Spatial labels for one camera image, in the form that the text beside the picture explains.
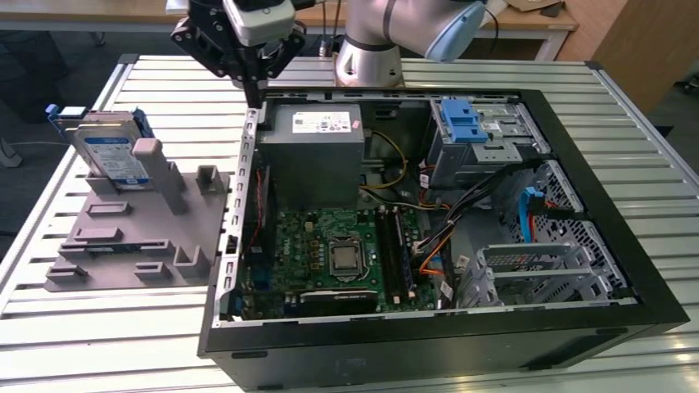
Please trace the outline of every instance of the power supply label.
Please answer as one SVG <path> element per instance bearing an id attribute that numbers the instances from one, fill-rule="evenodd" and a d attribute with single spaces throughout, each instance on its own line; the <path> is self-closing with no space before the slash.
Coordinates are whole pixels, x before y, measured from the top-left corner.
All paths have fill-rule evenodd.
<path id="1" fill-rule="evenodd" d="M 85 138 L 86 147 L 98 166 L 117 184 L 138 186 L 149 183 L 149 173 L 131 154 L 129 138 Z"/>
<path id="2" fill-rule="evenodd" d="M 297 112 L 294 133 L 351 133 L 350 112 Z"/>

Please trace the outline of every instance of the yellow wire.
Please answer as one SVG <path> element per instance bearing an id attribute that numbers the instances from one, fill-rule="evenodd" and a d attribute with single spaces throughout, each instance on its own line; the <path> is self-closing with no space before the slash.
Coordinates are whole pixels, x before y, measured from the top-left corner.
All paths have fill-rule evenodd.
<path id="1" fill-rule="evenodd" d="M 398 145 L 395 144 L 395 142 L 391 140 L 390 137 L 386 136 L 385 133 L 381 133 L 378 131 L 371 131 L 373 133 L 377 133 L 379 135 L 382 135 L 382 137 L 386 139 L 386 142 L 389 142 L 389 144 L 394 147 L 394 149 L 398 151 L 398 154 L 401 154 L 401 160 L 403 162 L 403 171 L 401 172 L 401 176 L 398 177 L 397 180 L 394 180 L 393 182 L 390 183 L 386 183 L 386 184 L 378 184 L 377 186 L 370 186 L 369 184 L 362 184 L 359 186 L 359 188 L 363 188 L 365 190 L 381 190 L 383 188 L 389 188 L 391 186 L 394 186 L 395 184 L 398 184 L 403 178 L 406 178 L 406 173 L 407 173 L 407 160 L 406 160 L 406 155 L 403 154 L 403 151 L 401 150 L 401 148 L 398 147 Z"/>

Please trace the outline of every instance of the motherboard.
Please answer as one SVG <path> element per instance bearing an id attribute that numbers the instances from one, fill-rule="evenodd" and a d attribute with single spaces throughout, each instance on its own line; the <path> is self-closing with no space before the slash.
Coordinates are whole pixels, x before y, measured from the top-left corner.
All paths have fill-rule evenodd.
<path id="1" fill-rule="evenodd" d="M 282 210 L 274 264 L 250 269 L 251 316 L 290 317 L 302 306 L 301 316 L 345 314 L 343 307 L 354 313 L 434 309 L 431 281 L 417 277 L 407 252 L 418 239 L 413 210 Z"/>

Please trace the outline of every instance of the computer chassis frame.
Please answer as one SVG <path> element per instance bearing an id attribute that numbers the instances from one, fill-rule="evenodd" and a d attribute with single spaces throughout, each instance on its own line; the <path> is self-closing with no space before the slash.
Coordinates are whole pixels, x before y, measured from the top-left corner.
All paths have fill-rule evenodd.
<path id="1" fill-rule="evenodd" d="M 237 326 L 221 314 L 222 284 L 238 261 L 255 132 L 249 110 L 241 169 L 233 176 L 235 224 L 225 226 L 209 284 L 198 354 L 247 390 L 347 386 L 371 382 L 566 368 L 624 341 L 689 322 L 676 296 L 541 91 L 455 88 L 271 88 L 269 97 L 314 102 L 426 101 L 445 96 L 518 96 L 561 164 L 638 303 L 502 313 L 435 311 L 434 318 L 355 318 L 333 323 Z"/>

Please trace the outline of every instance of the open computer tower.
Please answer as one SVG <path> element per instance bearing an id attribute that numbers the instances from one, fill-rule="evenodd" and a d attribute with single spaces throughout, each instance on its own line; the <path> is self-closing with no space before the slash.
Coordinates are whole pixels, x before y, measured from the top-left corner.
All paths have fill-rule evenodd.
<path id="1" fill-rule="evenodd" d="M 247 391 L 565 368 L 689 319 L 541 92 L 273 89 L 199 355 Z"/>

